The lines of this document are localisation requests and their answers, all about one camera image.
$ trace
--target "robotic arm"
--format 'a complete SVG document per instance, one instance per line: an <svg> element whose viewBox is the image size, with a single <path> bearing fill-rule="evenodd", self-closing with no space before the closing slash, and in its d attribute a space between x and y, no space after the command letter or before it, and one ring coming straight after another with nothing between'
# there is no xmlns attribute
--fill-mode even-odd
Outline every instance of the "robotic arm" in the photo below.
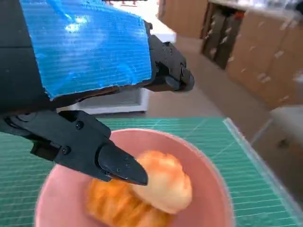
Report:
<svg viewBox="0 0 303 227"><path fill-rule="evenodd" d="M0 1L0 20L11 20L0 24L1 34L5 34L0 36L0 131L31 140L31 153L36 156L103 181L117 178L146 185L145 170L110 140L107 126L83 111L57 113L56 108L138 87L157 92L189 91L194 78L182 54L171 43L162 43L151 35L152 25L144 21L151 64L149 80L50 99L41 82L18 0Z"/></svg>

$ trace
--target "pink bowl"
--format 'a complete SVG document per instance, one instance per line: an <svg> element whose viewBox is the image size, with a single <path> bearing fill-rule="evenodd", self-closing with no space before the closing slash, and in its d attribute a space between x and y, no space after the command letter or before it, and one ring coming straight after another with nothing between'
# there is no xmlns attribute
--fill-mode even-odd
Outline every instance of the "pink bowl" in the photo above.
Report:
<svg viewBox="0 0 303 227"><path fill-rule="evenodd" d="M193 186L193 201L178 213L171 227L232 227L234 218L225 183L212 162L185 140L167 133L126 129L114 131L117 146L138 156L158 150L178 158ZM46 179L36 205L36 227L106 227L85 212L91 177L56 165Z"/></svg>

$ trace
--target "screw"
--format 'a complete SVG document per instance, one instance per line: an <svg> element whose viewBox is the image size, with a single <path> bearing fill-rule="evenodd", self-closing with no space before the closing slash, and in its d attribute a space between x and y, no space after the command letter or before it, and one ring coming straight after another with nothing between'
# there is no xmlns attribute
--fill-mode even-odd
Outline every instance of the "screw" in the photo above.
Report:
<svg viewBox="0 0 303 227"><path fill-rule="evenodd" d="M62 149L62 153L63 153L63 155L67 155L67 154L69 154L69 153L70 153L70 151L71 151L71 148L70 148L70 147L68 147L68 146L66 146L65 148L63 148L63 149Z"/></svg>
<svg viewBox="0 0 303 227"><path fill-rule="evenodd" d="M79 129L79 130L82 129L83 126L84 126L84 123L81 122L81 121L77 122L77 124L76 124L76 128Z"/></svg>

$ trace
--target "white countertop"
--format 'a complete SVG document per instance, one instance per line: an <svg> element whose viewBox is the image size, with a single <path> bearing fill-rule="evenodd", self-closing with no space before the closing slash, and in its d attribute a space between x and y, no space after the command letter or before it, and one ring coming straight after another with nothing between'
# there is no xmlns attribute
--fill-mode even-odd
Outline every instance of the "white countertop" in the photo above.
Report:
<svg viewBox="0 0 303 227"><path fill-rule="evenodd" d="M248 1L234 2L230 0L209 0L209 2L227 6L234 9L260 13L263 14L264 16L282 19L284 21L301 20L303 18L299 12L293 10L260 7L258 5L250 4Z"/></svg>

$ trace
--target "pastry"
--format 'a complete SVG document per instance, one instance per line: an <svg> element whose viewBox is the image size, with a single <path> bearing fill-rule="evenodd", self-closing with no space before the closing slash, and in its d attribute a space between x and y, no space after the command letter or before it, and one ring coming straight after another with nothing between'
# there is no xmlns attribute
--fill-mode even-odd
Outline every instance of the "pastry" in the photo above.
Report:
<svg viewBox="0 0 303 227"><path fill-rule="evenodd" d="M192 186L180 162L170 154L148 151L137 161L148 174L148 185L133 185L136 194L166 213L176 214L192 200Z"/></svg>
<svg viewBox="0 0 303 227"><path fill-rule="evenodd" d="M172 215L140 200L130 184L93 179L87 211L110 227L168 227Z"/></svg>

